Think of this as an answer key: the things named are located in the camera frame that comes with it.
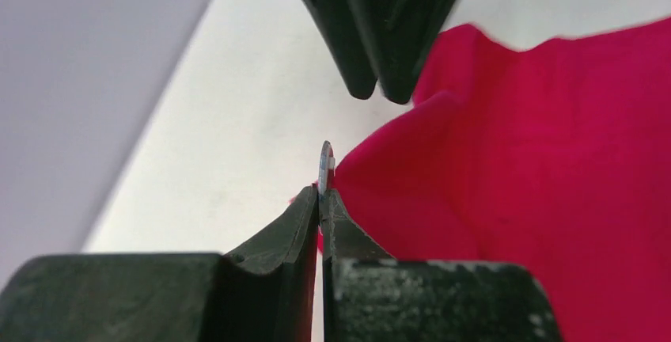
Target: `red towel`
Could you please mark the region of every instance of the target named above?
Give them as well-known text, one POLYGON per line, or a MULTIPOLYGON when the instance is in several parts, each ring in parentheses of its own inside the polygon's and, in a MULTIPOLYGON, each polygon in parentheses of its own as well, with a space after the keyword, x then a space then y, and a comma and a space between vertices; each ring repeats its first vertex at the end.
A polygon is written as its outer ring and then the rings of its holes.
POLYGON ((671 340, 671 19, 523 52, 463 25, 414 101, 336 170, 364 230, 526 266, 569 342, 671 340))

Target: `pink cloth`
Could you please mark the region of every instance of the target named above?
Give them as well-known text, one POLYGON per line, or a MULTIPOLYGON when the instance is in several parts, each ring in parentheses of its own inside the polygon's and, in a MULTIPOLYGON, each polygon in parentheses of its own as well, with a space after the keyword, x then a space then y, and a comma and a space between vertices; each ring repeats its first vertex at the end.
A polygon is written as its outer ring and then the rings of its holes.
POLYGON ((524 52, 460 26, 414 101, 336 170, 364 230, 524 265, 567 341, 671 340, 671 19, 524 52))

